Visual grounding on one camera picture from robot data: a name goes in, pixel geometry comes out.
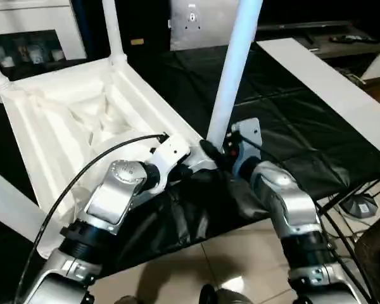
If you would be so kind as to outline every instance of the table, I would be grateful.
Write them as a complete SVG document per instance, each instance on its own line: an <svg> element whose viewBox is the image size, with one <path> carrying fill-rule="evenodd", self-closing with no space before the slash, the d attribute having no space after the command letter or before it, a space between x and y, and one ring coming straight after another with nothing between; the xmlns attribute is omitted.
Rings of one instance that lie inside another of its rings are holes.
<svg viewBox="0 0 380 304"><path fill-rule="evenodd" d="M130 64L204 136L224 58L225 47L213 47ZM380 178L380 108L373 103L378 105L297 42L260 42L251 47L232 121L258 117L264 147L318 200ZM267 216L245 183L219 171L198 172L130 212L102 275Z"/></svg>

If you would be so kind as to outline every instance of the white frame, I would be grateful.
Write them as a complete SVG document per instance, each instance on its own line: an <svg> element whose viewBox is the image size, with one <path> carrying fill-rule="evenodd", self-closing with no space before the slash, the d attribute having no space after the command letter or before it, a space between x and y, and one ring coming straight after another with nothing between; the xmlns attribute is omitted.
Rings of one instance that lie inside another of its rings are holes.
<svg viewBox="0 0 380 304"><path fill-rule="evenodd" d="M55 30L67 60L86 58L69 0L0 1L0 35Z"/></svg>

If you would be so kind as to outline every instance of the metal bracket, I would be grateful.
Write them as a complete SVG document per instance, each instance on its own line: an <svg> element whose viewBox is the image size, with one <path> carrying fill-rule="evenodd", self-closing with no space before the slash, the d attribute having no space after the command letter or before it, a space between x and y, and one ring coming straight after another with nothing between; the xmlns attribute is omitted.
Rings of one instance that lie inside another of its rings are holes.
<svg viewBox="0 0 380 304"><path fill-rule="evenodd" d="M236 132L238 131L239 134L250 141L253 141L258 146L262 145L262 135L260 133L260 124L259 119L257 118L250 118L246 120L242 120L240 122L234 123L231 126L231 131ZM247 142L241 141L239 143L239 156L235 161L235 164L232 168L232 173L235 177L239 177L239 169L241 168L242 164L245 160L247 160L250 157L257 157L260 158L260 151L253 147L251 144L248 144Z"/></svg>
<svg viewBox="0 0 380 304"><path fill-rule="evenodd" d="M78 219L117 234L132 197L145 181L145 169L138 161L114 161Z"/></svg>

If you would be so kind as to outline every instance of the tile floor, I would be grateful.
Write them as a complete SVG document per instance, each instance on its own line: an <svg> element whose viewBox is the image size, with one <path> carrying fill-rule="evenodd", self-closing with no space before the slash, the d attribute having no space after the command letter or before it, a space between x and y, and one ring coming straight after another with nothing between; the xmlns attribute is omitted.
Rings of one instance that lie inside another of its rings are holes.
<svg viewBox="0 0 380 304"><path fill-rule="evenodd" d="M372 191L379 189L380 184ZM368 224L380 217L380 195L377 202L377 216L366 220ZM330 214L349 235L341 216L335 210ZM347 221L353 231L367 228ZM347 254L337 245L342 255ZM100 304L114 304L125 295L135 295L144 304L197 304L201 287L210 283L242 292L254 304L292 304L296 295L287 283L287 271L273 226L264 220L101 279L91 293Z"/></svg>

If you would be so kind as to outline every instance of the black connector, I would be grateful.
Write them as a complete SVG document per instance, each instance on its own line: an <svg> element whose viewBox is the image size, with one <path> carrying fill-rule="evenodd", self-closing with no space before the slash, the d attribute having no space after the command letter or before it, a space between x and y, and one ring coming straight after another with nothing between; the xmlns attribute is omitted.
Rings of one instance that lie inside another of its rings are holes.
<svg viewBox="0 0 380 304"><path fill-rule="evenodd" d="M325 236L319 231L285 237L281 244L291 269L336 262Z"/></svg>
<svg viewBox="0 0 380 304"><path fill-rule="evenodd" d="M114 238L108 231L79 220L62 228L61 234L65 237L61 252L96 265L103 264Z"/></svg>

